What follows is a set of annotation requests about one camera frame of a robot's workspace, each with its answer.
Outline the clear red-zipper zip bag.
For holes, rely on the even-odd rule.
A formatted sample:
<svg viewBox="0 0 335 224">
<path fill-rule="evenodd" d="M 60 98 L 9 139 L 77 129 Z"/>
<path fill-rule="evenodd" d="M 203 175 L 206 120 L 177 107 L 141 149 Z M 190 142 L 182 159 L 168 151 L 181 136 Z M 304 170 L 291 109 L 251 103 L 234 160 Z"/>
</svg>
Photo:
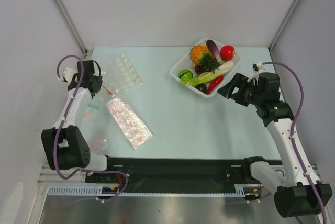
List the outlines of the clear red-zipper zip bag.
<svg viewBox="0 0 335 224">
<path fill-rule="evenodd" d="M 108 104 L 110 101 L 121 100 L 121 90 L 116 78 L 112 77 L 106 71 L 101 73 L 102 86 L 99 93 L 101 103 Z"/>
</svg>

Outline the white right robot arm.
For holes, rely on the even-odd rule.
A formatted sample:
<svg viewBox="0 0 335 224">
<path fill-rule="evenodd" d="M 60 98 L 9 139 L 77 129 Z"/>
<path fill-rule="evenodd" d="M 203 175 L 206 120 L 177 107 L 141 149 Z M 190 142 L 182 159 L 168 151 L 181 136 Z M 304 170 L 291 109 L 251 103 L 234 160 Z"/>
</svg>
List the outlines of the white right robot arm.
<svg viewBox="0 0 335 224">
<path fill-rule="evenodd" d="M 240 73 L 217 91 L 236 103 L 256 107 L 257 115 L 272 136 L 284 168 L 281 177 L 262 157 L 247 158 L 248 166 L 241 170 L 242 178 L 261 182 L 273 195 L 278 213 L 284 217 L 322 214 L 332 196 L 329 184 L 320 181 L 304 154 L 293 125 L 296 116 L 288 103 L 280 100 L 280 78 L 263 72 L 248 78 Z"/>
</svg>

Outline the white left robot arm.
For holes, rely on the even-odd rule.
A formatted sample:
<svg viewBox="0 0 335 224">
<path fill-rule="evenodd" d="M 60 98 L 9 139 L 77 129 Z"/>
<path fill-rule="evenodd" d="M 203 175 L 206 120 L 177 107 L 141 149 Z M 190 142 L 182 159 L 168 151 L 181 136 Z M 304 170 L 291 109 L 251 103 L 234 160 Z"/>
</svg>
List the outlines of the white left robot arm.
<svg viewBox="0 0 335 224">
<path fill-rule="evenodd" d="M 59 170 L 96 170 L 98 178 L 110 182 L 115 169 L 107 164 L 107 156 L 91 152 L 80 131 L 86 109 L 102 87 L 102 76 L 95 73 L 95 67 L 99 67 L 96 61 L 87 60 L 77 63 L 74 74 L 64 71 L 68 98 L 54 126 L 42 131 L 41 141 L 50 169 L 55 170 L 56 160 Z"/>
</svg>

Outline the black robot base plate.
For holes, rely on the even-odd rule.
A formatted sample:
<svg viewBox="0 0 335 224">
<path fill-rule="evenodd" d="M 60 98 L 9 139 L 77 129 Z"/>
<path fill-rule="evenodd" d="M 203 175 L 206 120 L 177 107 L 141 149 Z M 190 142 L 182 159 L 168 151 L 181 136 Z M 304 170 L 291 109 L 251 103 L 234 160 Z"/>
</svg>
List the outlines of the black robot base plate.
<svg viewBox="0 0 335 224">
<path fill-rule="evenodd" d="M 244 160 L 110 158 L 107 168 L 122 174 L 94 173 L 87 175 L 85 182 L 111 184 L 121 180 L 136 188 L 259 184 L 246 170 Z"/>
</svg>

